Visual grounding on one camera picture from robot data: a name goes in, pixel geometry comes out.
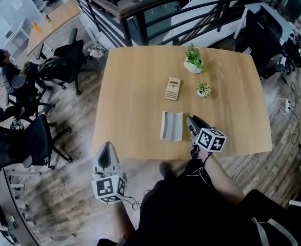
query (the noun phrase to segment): white strap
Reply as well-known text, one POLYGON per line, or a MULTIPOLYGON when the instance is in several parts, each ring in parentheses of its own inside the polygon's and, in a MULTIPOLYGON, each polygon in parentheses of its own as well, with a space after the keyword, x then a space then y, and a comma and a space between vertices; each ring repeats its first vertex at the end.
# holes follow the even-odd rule
POLYGON ((297 241, 295 240, 295 238, 293 237, 293 235, 286 230, 282 225, 280 225, 278 222, 276 222, 274 219, 269 219, 268 220, 268 224, 271 224, 272 226, 274 226, 278 231, 280 231, 282 234, 284 234, 287 239, 289 239, 289 241, 292 243, 293 246, 297 246, 297 241))
POLYGON ((259 224, 257 222, 256 218, 254 218, 254 217, 252 218, 252 222, 254 222, 257 226, 258 234, 259 234, 259 237, 261 239, 262 245, 263 246, 270 246, 267 234, 265 233, 265 230, 263 229, 261 224, 259 224))

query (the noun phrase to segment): green plant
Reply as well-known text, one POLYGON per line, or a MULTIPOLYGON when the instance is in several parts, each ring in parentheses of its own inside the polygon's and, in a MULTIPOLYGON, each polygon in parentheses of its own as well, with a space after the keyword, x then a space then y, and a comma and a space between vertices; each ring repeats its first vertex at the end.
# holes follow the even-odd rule
POLYGON ((200 93, 204 93, 206 97, 211 96, 211 87, 206 83, 198 82, 195 89, 198 90, 200 93))
POLYGON ((201 70, 204 69, 202 60, 200 59, 199 49, 194 47, 193 44, 188 46, 186 56, 188 58, 187 62, 194 64, 197 68, 200 68, 201 70))

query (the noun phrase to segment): table top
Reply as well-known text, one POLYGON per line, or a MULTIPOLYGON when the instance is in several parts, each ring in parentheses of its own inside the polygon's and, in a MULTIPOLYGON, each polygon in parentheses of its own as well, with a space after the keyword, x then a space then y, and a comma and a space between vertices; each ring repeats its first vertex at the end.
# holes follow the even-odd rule
POLYGON ((97 107, 93 152, 110 141, 119 158, 190 159, 187 115, 197 115, 228 138, 216 158, 272 150, 264 94, 250 55, 200 48, 204 71, 184 67, 183 46, 111 49, 97 107), (169 77, 182 80, 176 101, 164 98, 169 77), (198 81, 211 97, 194 90, 198 81), (182 141, 160 140, 163 111, 183 112, 182 141))
POLYGON ((37 24, 40 28, 40 31, 32 28, 26 54, 31 54, 51 34, 74 19, 80 13, 81 11, 79 7, 73 0, 68 0, 66 3, 62 4, 53 12, 51 12, 49 14, 51 22, 47 22, 45 19, 42 19, 41 23, 37 24))
POLYGON ((29 229, 22 213, 19 211, 19 205, 14 200, 14 194, 9 187, 9 176, 6 171, 0 171, 0 206, 4 215, 12 216, 15 219, 17 229, 10 230, 21 245, 39 246, 41 243, 38 241, 33 232, 29 229))
POLYGON ((282 39, 286 42, 292 33, 293 29, 291 25, 281 16, 278 14, 277 11, 275 11, 273 8, 271 8, 268 4, 266 3, 256 3, 256 4, 249 4, 245 5, 245 7, 249 10, 251 10, 253 13, 256 13, 257 11, 260 10, 261 6, 264 7, 265 10, 267 10, 273 17, 278 21, 278 23, 281 25, 283 28, 283 33, 282 33, 282 39))

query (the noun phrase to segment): black hair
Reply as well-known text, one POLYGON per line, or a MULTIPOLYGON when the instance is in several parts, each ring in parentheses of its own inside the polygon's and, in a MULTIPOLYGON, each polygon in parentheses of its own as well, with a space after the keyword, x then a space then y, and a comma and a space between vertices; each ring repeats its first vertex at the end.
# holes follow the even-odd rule
POLYGON ((1 68, 6 65, 6 63, 4 62, 5 59, 6 59, 5 51, 3 49, 0 49, 0 67, 1 68))

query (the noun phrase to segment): black metal railing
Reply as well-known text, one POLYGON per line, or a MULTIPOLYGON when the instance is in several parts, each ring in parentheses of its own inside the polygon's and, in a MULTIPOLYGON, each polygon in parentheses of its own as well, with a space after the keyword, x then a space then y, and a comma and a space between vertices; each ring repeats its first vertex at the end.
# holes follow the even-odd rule
POLYGON ((165 45, 169 42, 182 45, 211 30, 216 29, 219 32, 223 25, 240 19, 246 4, 264 2, 274 7, 281 0, 216 0, 185 9, 180 9, 179 5, 186 0, 142 0, 124 9, 107 0, 74 1, 116 47, 127 47, 133 45, 132 41, 137 45, 165 45), (209 12, 200 13, 179 23, 172 25, 167 21, 173 16, 211 5, 214 7, 209 12), (160 12, 158 8, 163 6, 164 12, 160 12), (158 10, 158 17, 154 18, 155 9, 158 10), (186 27, 163 41, 164 35, 169 31, 198 19, 196 25, 186 27))

